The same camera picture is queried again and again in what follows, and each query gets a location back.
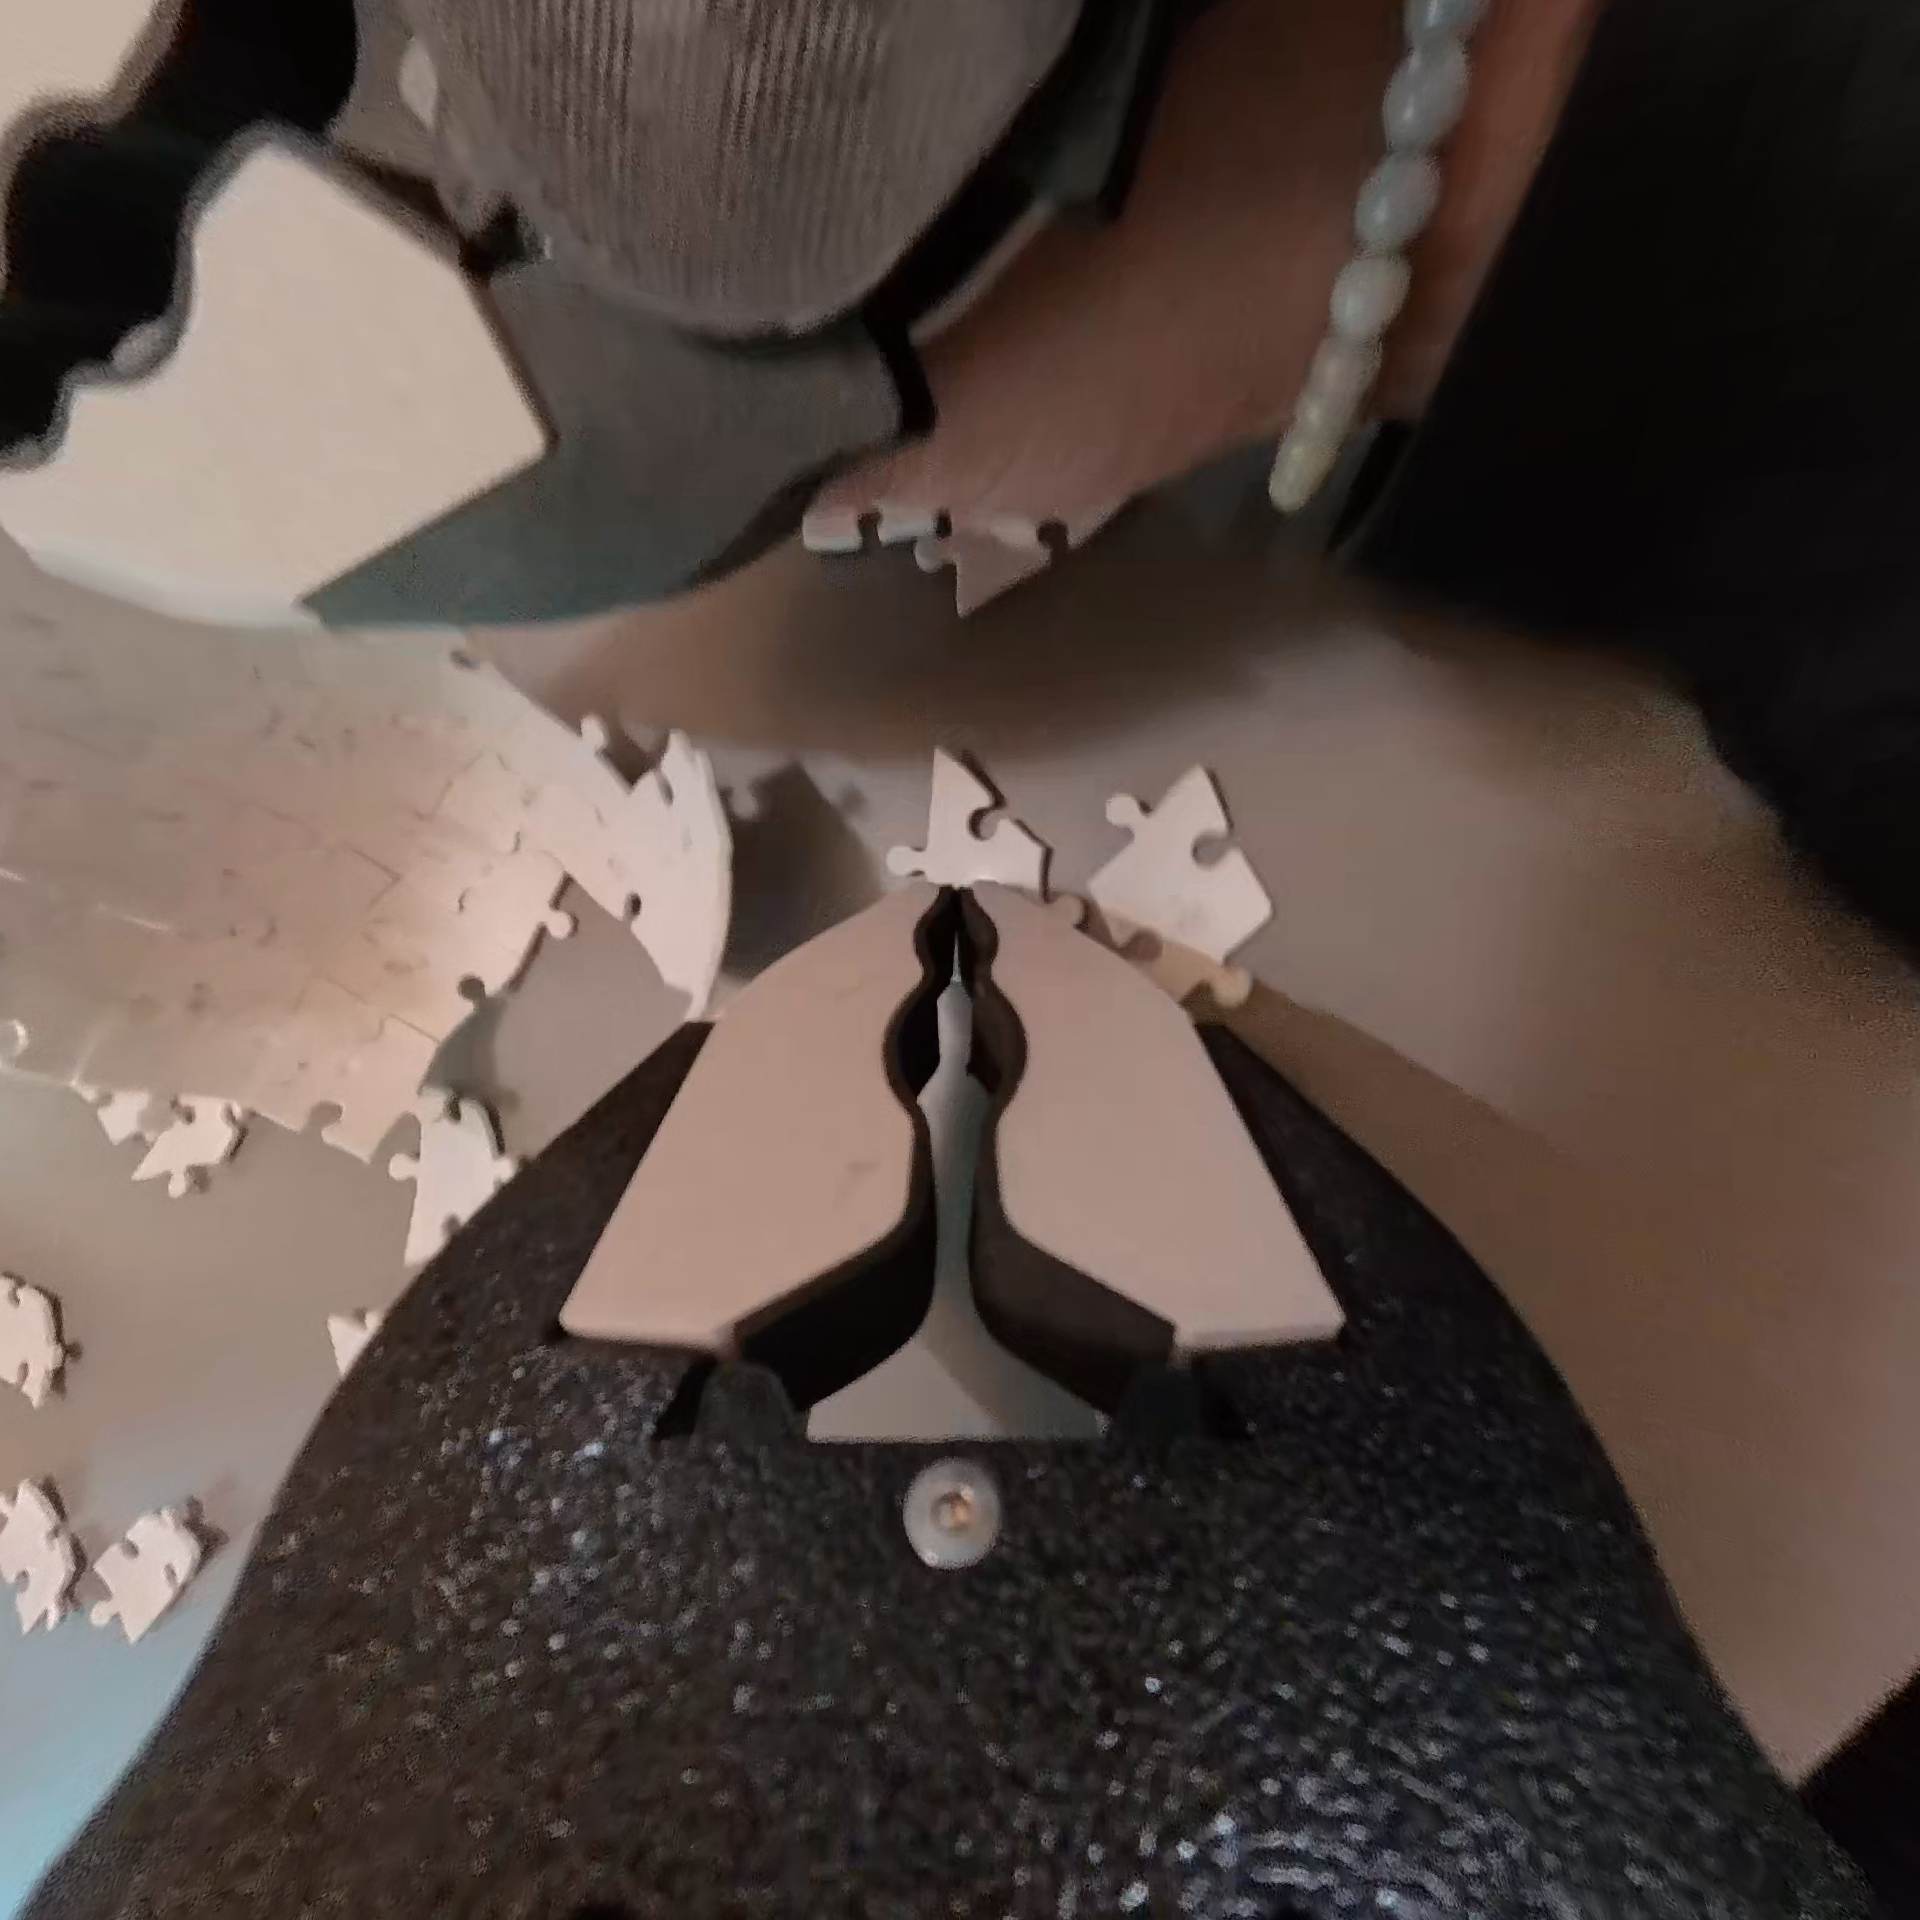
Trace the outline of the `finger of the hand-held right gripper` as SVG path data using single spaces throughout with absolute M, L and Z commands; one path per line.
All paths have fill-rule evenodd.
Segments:
M 98 127 L 134 103 L 166 50 L 163 0 L 4 0 L 0 146 Z
M 459 244 L 341 133 L 384 5 L 166 5 L 128 105 L 4 152 L 4 548 L 198 621 L 323 593 L 551 446 Z

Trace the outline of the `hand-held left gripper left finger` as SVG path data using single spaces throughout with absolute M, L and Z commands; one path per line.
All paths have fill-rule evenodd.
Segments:
M 902 888 L 756 972 L 704 1030 L 563 1333 L 756 1365 L 792 1411 L 925 1325 L 937 1194 L 925 1086 L 960 902 Z

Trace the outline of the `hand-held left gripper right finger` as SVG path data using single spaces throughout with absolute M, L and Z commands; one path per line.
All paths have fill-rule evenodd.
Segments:
M 1188 1012 L 1010 888 L 960 894 L 989 1090 L 969 1287 L 999 1346 L 1097 1411 L 1345 1309 Z

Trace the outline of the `puzzle pieces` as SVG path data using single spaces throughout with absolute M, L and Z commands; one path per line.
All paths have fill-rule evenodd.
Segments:
M 748 797 L 722 793 L 731 831 L 748 823 Z M 1085 902 L 1101 926 L 1120 940 L 1114 954 L 1146 972 L 1165 998 L 1188 998 L 1196 988 L 1216 994 L 1221 1000 L 1244 998 L 1246 972 L 1236 971 L 1236 953 L 1262 932 L 1271 917 L 1271 894 L 1257 883 L 1254 861 L 1240 848 L 1221 848 L 1207 858 L 1209 846 L 1231 840 L 1231 814 L 1209 768 L 1188 768 L 1159 804 L 1142 804 L 1133 793 L 1111 797 L 1111 824 L 1127 836 L 1085 888 Z M 736 879 L 736 846 L 731 846 L 731 913 L 736 913 L 741 879 Z M 1077 902 L 1034 902 L 1043 909 L 1061 909 L 1077 923 Z M 969 972 L 967 926 L 956 932 L 956 963 Z M 716 1000 L 704 1022 L 684 1022 L 679 1000 L 679 1033 L 670 1058 L 650 1064 L 650 1074 L 671 1102 L 679 1086 L 691 1071 L 691 1058 L 716 1023 L 716 1007 L 722 998 L 731 963 L 722 954 L 722 972 L 716 984 Z M 515 1161 L 501 1154 L 501 1137 L 479 1102 L 464 1102 L 438 1071 L 420 1099 L 420 1154 L 393 1161 L 393 1176 L 415 1185 L 415 1224 L 409 1224 L 409 1267 L 468 1267 L 508 1255 L 508 1269 L 491 1275 L 491 1309 L 459 1305 L 454 1309 L 454 1342 L 479 1346 L 482 1323 L 515 1323 L 508 1342 L 515 1352 L 527 1346 L 588 1346 L 614 1352 L 618 1342 L 581 1342 L 563 1333 L 563 1309 L 614 1217 L 614 1189 L 588 1185 L 575 1165 L 563 1173 L 515 1173 Z M 163 1141 L 151 1141 L 151 1161 L 138 1165 L 144 1176 L 166 1176 L 188 1194 L 203 1168 L 221 1165 L 227 1145 L 240 1137 L 248 1123 L 188 1123 Z M 671 1354 L 671 1352 L 636 1352 L 644 1365 L 663 1372 L 670 1404 L 701 1397 L 694 1379 L 716 1368 L 704 1354 Z

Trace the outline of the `white curved puzzle piece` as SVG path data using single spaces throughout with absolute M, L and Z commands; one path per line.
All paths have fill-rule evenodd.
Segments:
M 1028 902 L 1048 894 L 1048 846 L 1005 814 L 975 758 L 945 746 L 934 753 L 925 846 L 897 846 L 880 861 L 897 883 L 953 891 L 999 883 Z

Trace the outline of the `partly built puzzle ball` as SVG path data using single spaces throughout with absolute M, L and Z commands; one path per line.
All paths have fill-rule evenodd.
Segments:
M 685 734 L 627 779 L 464 634 L 171 621 L 4 543 L 4 1074 L 110 1141 L 323 1119 L 373 1165 L 564 905 L 708 1015 L 731 823 Z

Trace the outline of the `person's right hand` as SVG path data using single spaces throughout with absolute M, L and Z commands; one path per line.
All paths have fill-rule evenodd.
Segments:
M 1082 523 L 1281 441 L 1382 163 L 1403 5 L 1216 5 L 1167 55 L 1127 204 L 1043 227 L 934 344 L 937 422 L 817 517 Z

